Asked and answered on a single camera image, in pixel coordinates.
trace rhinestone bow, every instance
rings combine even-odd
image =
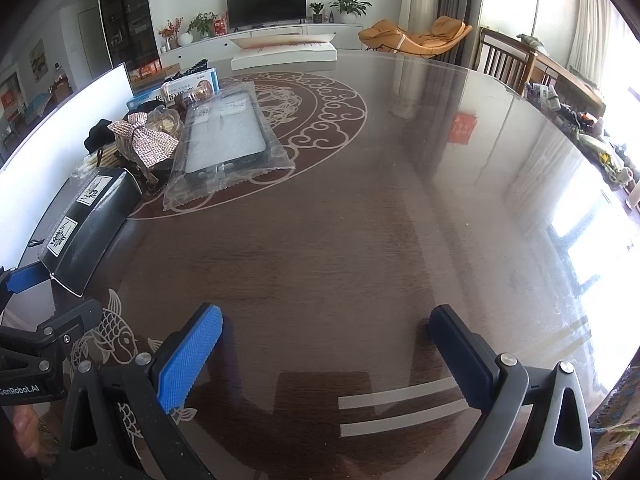
[[[114,134],[131,142],[133,150],[146,168],[170,158],[178,146],[178,140],[164,132],[146,126],[146,114],[131,114],[126,121],[115,121],[107,126]]]

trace human hand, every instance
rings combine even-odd
[[[27,458],[34,458],[40,450],[40,419],[33,406],[14,406],[14,438]]]

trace potted plant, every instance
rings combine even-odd
[[[329,7],[338,9],[342,15],[343,23],[355,23],[359,16],[365,16],[367,7],[372,7],[370,2],[364,0],[334,0]]]
[[[324,9],[324,4],[312,3],[309,5],[314,12],[314,23],[322,23],[322,9]]]
[[[197,30],[200,39],[209,38],[211,36],[211,23],[213,22],[213,12],[199,12],[198,15],[189,24],[188,32]]]
[[[158,30],[158,34],[164,38],[166,43],[166,49],[171,50],[176,47],[175,38],[180,33],[180,27],[182,26],[182,18],[176,18],[174,22],[167,20],[166,27]]]

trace red decoration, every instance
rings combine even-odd
[[[478,118],[475,115],[457,113],[449,133],[449,142],[466,146],[476,124],[478,124]]]
[[[11,90],[7,90],[4,94],[2,94],[0,100],[2,101],[2,108],[8,108],[15,103],[14,93]]]

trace plastic bag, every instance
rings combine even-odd
[[[238,83],[191,105],[164,192],[165,210],[295,164],[258,105],[253,83]]]

